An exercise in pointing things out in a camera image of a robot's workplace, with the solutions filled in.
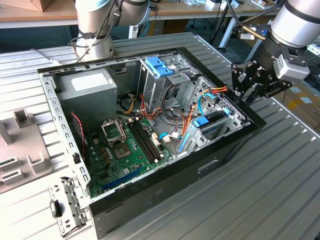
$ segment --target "ram slot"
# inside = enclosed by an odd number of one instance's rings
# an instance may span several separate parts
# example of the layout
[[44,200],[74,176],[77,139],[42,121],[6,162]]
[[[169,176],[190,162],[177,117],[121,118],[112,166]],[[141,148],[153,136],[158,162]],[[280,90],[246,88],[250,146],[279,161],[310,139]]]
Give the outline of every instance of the ram slot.
[[156,147],[153,145],[148,135],[145,133],[141,125],[137,122],[130,124],[129,129],[132,132],[139,146],[142,148],[144,154],[147,156],[148,161],[153,163],[155,159],[160,159],[160,154]]

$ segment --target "blue tab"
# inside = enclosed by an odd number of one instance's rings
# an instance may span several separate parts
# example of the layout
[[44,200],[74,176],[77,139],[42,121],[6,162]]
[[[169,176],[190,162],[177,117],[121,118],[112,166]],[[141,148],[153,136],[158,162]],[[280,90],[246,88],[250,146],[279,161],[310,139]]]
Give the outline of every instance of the blue tab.
[[193,120],[193,124],[198,128],[200,127],[200,124],[197,122],[197,120]]
[[193,124],[198,128],[205,124],[209,123],[208,119],[205,116],[200,116],[193,121]]
[[145,62],[159,78],[174,74],[157,56],[146,57]]
[[185,135],[185,137],[184,137],[184,139],[183,139],[183,141],[182,141],[182,144],[181,144],[181,146],[180,146],[180,148],[179,148],[179,153],[181,153],[182,149],[184,148],[184,146],[185,146],[185,144],[186,144],[186,142],[187,142],[187,140],[188,140],[188,138],[189,138],[189,135],[190,135],[190,134],[187,132],[186,135]]
[[224,108],[223,108],[223,111],[224,111],[224,113],[227,114],[228,116],[230,115],[230,110],[229,110],[229,108],[224,107]]

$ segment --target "ridged metal surface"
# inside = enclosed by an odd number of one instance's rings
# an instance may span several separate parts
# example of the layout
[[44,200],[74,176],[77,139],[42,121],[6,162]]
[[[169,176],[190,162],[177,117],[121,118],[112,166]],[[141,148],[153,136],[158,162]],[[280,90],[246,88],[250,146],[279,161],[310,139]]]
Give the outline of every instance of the ridged metal surface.
[[[187,47],[224,83],[230,63],[191,33],[114,42],[120,56]],[[41,50],[63,63],[70,47]],[[51,63],[32,51],[0,55],[0,119],[12,110],[35,114],[55,171],[0,195],[0,224],[10,239],[59,239],[47,186],[70,169],[36,69]],[[267,122],[227,165],[110,233],[108,240],[313,240],[320,231],[320,139],[272,99],[252,108]],[[88,225],[72,239],[95,239]]]

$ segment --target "red cable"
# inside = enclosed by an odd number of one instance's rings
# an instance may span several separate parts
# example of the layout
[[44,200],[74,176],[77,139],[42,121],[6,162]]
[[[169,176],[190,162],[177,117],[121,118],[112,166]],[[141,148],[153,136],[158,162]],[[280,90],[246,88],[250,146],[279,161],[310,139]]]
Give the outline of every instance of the red cable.
[[80,119],[74,113],[71,113],[71,115],[77,120],[77,122],[80,125],[81,135],[82,135],[82,151],[83,151],[83,157],[85,157],[85,134],[84,134],[84,129],[82,128],[82,123],[81,123]]

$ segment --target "blue cable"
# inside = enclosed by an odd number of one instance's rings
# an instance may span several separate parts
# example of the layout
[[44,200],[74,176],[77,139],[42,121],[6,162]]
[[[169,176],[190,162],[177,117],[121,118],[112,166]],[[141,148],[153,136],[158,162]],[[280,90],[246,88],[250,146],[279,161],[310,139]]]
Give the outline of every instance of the blue cable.
[[148,27],[149,27],[149,21],[147,20],[146,21],[146,29],[145,29],[144,33],[141,35],[141,38],[146,34]]
[[167,136],[167,135],[169,135],[169,134],[166,133],[166,132],[164,132],[164,133],[162,133],[162,134],[159,136],[159,139],[161,140],[164,136]]
[[200,113],[201,113],[202,115],[204,115],[204,111],[203,111],[202,108],[201,108],[201,98],[202,98],[203,96],[209,96],[210,98],[215,99],[215,96],[213,96],[211,93],[205,93],[205,94],[203,94],[203,95],[201,95],[201,96],[199,97],[199,99],[198,99],[198,109],[199,109],[199,111],[200,111]]

